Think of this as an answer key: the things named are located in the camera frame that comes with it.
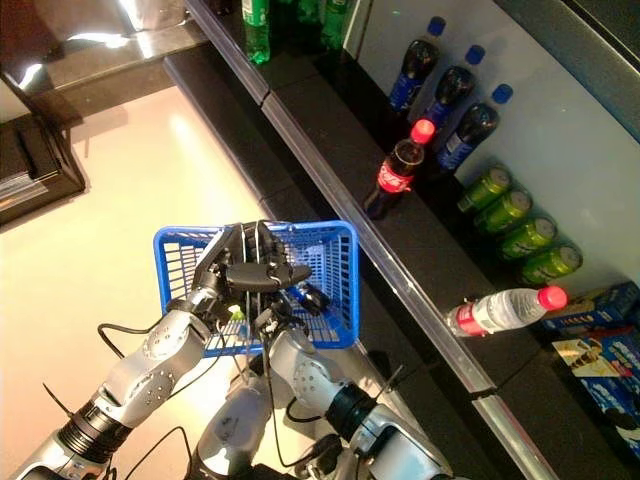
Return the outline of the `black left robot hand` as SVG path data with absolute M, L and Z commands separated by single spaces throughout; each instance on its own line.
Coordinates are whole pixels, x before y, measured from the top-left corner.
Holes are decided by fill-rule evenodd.
M 288 260 L 284 242 L 259 220 L 216 233 L 197 260 L 191 287 L 230 303 L 245 293 L 278 292 L 311 274 L 309 266 Z

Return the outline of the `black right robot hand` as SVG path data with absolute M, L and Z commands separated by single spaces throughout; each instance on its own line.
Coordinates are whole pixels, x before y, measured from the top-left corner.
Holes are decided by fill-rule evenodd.
M 293 314 L 292 307 L 286 299 L 272 302 L 254 322 L 258 335 L 267 338 L 275 338 L 282 331 L 303 325 L 304 322 Z

